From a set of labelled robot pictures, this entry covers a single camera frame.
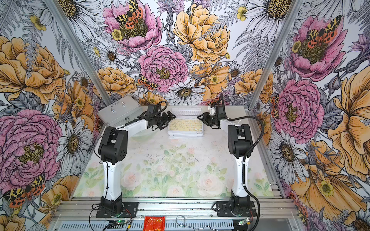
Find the yellow keyboard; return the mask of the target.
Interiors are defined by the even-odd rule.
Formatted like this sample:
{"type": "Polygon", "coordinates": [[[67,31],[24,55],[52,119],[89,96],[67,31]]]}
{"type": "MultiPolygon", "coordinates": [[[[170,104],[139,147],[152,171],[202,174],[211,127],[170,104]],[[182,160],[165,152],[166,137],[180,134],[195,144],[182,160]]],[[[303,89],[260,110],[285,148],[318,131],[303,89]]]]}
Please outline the yellow keyboard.
{"type": "Polygon", "coordinates": [[[185,134],[202,134],[203,123],[196,116],[179,116],[170,121],[168,131],[185,134]]]}

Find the right aluminium frame post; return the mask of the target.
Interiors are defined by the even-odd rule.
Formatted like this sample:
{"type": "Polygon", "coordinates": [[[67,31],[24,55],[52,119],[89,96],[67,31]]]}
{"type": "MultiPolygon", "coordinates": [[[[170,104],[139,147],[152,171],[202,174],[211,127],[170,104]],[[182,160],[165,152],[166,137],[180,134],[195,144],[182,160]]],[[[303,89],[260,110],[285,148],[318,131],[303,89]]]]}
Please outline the right aluminium frame post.
{"type": "Polygon", "coordinates": [[[299,11],[300,11],[300,8],[301,8],[303,2],[304,1],[302,1],[302,0],[295,0],[295,1],[292,1],[292,3],[291,3],[290,9],[289,9],[289,11],[287,13],[287,16],[285,18],[285,22],[283,23],[282,28],[281,28],[279,34],[277,35],[274,46],[273,46],[273,48],[270,52],[270,55],[267,59],[267,63],[263,68],[260,80],[256,85],[256,89],[254,90],[254,93],[252,94],[252,98],[250,99],[250,102],[249,102],[249,105],[248,105],[248,108],[250,110],[253,109],[257,100],[259,99],[260,94],[262,93],[263,87],[264,87],[264,85],[266,84],[266,82],[268,80],[268,77],[271,73],[271,69],[274,65],[274,62],[275,62],[275,60],[277,59],[277,57],[279,55],[279,51],[280,51],[281,47],[283,46],[283,43],[284,43],[285,39],[288,36],[288,33],[290,32],[291,28],[294,25],[294,22],[295,22],[298,14],[299,14],[299,11]]]}

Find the left aluminium frame post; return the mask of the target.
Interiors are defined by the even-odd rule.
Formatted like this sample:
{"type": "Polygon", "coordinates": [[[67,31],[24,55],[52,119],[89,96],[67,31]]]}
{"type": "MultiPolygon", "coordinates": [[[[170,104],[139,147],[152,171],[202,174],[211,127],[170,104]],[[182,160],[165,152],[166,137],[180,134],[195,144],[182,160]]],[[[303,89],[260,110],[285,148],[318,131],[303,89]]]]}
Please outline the left aluminium frame post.
{"type": "Polygon", "coordinates": [[[62,8],[60,7],[58,1],[46,1],[46,6],[50,10],[51,14],[53,15],[54,19],[56,20],[57,24],[60,27],[60,30],[66,36],[69,44],[73,48],[74,52],[76,53],[77,57],[81,61],[85,71],[89,75],[90,79],[92,80],[94,86],[96,87],[98,93],[100,94],[101,98],[105,102],[106,105],[112,104],[112,100],[109,97],[107,91],[105,90],[100,78],[98,77],[92,63],[89,60],[86,52],[84,51],[77,35],[75,34],[72,26],[70,25],[67,17],[65,16],[62,8]]]}

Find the aluminium front rail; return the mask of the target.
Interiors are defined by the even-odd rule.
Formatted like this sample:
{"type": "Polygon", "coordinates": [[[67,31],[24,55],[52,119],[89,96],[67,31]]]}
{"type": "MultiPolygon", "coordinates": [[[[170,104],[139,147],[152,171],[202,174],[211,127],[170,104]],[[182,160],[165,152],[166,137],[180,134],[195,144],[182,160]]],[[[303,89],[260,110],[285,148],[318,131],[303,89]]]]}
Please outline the aluminium front rail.
{"type": "MultiPolygon", "coordinates": [[[[165,216],[175,218],[183,215],[187,218],[217,218],[215,202],[221,201],[228,203],[229,198],[124,198],[123,202],[131,204],[138,203],[136,209],[136,219],[143,219],[145,216],[165,216]]],[[[56,210],[53,218],[56,220],[77,220],[92,221],[96,218],[96,211],[92,210],[92,205],[99,203],[98,197],[82,197],[71,201],[64,201],[56,210]]],[[[298,210],[292,199],[278,197],[263,197],[260,202],[261,219],[283,219],[298,218],[298,210]]]]}

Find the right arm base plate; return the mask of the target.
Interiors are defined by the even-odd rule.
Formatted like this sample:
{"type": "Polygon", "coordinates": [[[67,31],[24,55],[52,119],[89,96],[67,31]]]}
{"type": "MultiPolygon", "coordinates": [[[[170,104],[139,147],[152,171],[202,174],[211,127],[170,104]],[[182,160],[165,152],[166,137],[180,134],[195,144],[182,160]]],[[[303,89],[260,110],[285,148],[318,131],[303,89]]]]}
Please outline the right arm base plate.
{"type": "Polygon", "coordinates": [[[254,202],[248,205],[234,205],[231,202],[217,201],[215,204],[218,217],[256,217],[257,211],[254,202]]]}

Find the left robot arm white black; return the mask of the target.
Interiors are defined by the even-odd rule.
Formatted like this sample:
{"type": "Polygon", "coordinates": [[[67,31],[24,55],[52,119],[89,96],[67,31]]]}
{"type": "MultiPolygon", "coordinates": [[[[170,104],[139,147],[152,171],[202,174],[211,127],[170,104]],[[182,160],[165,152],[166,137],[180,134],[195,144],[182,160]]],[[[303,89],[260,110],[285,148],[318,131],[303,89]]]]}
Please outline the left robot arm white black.
{"type": "Polygon", "coordinates": [[[147,111],[134,120],[118,127],[106,127],[96,140],[98,147],[95,146],[93,151],[103,162],[105,187],[97,209],[97,218],[119,218],[126,214],[136,216],[131,208],[127,212],[124,211],[120,186],[122,160],[127,155],[130,137],[149,128],[153,131],[163,130],[176,118],[171,112],[165,112],[167,106],[166,101],[149,104],[147,111]]]}

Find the white keyboard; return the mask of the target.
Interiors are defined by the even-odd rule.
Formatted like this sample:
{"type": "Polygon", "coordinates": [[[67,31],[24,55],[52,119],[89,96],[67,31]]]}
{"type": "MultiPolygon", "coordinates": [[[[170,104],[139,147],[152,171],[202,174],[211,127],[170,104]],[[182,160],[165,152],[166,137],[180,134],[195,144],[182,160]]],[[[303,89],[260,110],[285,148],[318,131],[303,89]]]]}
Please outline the white keyboard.
{"type": "Polygon", "coordinates": [[[202,113],[200,107],[176,107],[171,110],[174,115],[183,115],[183,116],[198,116],[202,113]]]}
{"type": "Polygon", "coordinates": [[[183,134],[183,133],[169,133],[169,139],[200,139],[203,134],[183,134]]]}

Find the red packet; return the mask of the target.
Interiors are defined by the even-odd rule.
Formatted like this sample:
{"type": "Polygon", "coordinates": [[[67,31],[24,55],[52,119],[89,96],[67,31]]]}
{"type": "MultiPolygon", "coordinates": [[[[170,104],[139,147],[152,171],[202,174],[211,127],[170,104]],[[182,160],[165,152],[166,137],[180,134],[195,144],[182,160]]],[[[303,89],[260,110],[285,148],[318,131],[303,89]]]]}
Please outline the red packet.
{"type": "Polygon", "coordinates": [[[165,217],[145,217],[143,231],[165,231],[165,217]]]}

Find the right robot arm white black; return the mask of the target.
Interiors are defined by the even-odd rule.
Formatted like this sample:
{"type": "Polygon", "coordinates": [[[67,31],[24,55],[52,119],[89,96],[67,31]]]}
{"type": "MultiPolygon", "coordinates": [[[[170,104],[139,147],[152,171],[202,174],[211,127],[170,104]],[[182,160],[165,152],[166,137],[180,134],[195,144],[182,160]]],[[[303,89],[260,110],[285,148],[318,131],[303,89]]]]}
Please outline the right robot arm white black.
{"type": "Polygon", "coordinates": [[[253,138],[248,124],[229,120],[224,105],[211,105],[208,112],[198,116],[204,125],[221,129],[227,134],[227,145],[234,160],[235,177],[228,202],[216,202],[219,217],[251,217],[256,215],[251,193],[247,188],[247,168],[253,152],[253,138]]]}

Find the silver metal case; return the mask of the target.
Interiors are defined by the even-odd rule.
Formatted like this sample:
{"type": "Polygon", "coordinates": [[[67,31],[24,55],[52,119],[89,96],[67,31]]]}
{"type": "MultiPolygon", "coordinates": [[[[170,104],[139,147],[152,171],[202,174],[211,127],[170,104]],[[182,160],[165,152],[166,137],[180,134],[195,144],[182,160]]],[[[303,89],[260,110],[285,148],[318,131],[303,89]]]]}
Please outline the silver metal case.
{"type": "Polygon", "coordinates": [[[141,105],[131,96],[125,96],[117,102],[101,109],[98,116],[106,126],[120,127],[133,121],[143,113],[141,105]]]}

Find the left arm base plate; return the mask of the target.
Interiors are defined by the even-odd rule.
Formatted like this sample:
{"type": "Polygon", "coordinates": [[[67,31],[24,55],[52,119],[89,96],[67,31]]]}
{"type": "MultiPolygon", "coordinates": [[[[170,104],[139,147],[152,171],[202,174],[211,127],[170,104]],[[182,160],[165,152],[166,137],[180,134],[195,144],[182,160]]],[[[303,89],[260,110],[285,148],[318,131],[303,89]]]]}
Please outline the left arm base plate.
{"type": "Polygon", "coordinates": [[[104,202],[99,205],[96,218],[135,218],[138,202],[104,202]]]}

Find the aluminium frame post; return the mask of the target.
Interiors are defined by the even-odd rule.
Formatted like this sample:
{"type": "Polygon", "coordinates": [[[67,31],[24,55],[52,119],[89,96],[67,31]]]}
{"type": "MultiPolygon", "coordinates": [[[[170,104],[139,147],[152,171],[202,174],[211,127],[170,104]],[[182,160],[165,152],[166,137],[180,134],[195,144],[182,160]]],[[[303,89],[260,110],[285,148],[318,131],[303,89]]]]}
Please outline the aluminium frame post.
{"type": "Polygon", "coordinates": [[[285,39],[288,36],[288,33],[290,32],[291,28],[294,25],[294,22],[295,22],[298,14],[299,14],[299,11],[300,11],[300,8],[301,8],[303,2],[304,1],[302,1],[302,0],[295,0],[295,1],[292,1],[292,3],[291,3],[290,9],[289,9],[289,11],[287,13],[287,16],[285,18],[285,22],[283,23],[282,28],[281,28],[279,34],[277,35],[274,46],[273,46],[273,48],[270,52],[270,55],[267,59],[267,63],[263,68],[260,80],[256,85],[256,89],[254,90],[254,93],[252,94],[252,98],[250,99],[250,102],[249,102],[249,105],[248,105],[248,108],[250,110],[253,109],[257,100],[259,99],[260,94],[262,93],[263,87],[264,87],[264,85],[266,84],[266,82],[268,80],[268,77],[271,73],[271,69],[274,65],[274,62],[275,62],[275,60],[277,59],[277,57],[279,55],[279,51],[280,51],[281,47],[283,46],[283,43],[284,43],[285,39]]]}
{"type": "Polygon", "coordinates": [[[75,34],[72,26],[70,25],[67,17],[65,16],[62,8],[60,7],[58,1],[46,1],[46,6],[50,10],[51,14],[53,15],[54,19],[56,20],[57,24],[60,27],[60,30],[66,36],[69,44],[73,48],[74,52],[76,53],[77,57],[81,61],[85,71],[89,75],[90,79],[92,80],[94,86],[96,87],[98,93],[100,94],[101,98],[105,102],[106,105],[112,104],[112,100],[109,97],[107,91],[105,90],[100,78],[98,77],[92,63],[89,60],[86,52],[84,51],[77,35],[75,34]]]}

